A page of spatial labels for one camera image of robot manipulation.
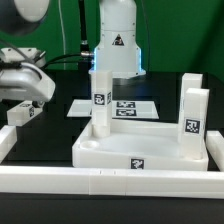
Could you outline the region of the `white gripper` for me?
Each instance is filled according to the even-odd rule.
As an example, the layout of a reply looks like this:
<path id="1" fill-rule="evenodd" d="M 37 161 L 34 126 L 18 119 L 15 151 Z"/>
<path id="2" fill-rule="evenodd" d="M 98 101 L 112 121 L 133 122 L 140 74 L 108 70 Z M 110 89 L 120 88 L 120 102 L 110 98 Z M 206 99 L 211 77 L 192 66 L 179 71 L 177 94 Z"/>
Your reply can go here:
<path id="1" fill-rule="evenodd" d="M 0 101 L 35 101 L 36 108 L 49 102 L 55 91 L 54 81 L 40 67 L 44 53 L 37 48 L 20 48 L 32 63 L 11 47 L 0 50 Z"/>

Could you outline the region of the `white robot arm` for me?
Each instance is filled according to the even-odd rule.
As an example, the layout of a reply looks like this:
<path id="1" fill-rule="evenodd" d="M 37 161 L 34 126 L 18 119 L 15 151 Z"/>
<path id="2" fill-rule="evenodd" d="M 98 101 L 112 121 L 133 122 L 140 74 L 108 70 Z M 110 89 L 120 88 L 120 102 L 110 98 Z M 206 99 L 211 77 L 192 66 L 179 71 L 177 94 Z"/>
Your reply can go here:
<path id="1" fill-rule="evenodd" d="M 0 0 L 0 32 L 23 36 L 34 32 L 45 20 L 51 0 Z M 110 70 L 114 78 L 143 75 L 141 49 L 136 43 L 134 0 L 99 0 L 100 42 L 93 52 L 93 71 Z M 55 82 L 28 55 L 0 38 L 0 101 L 32 101 L 39 105 L 51 100 Z"/>

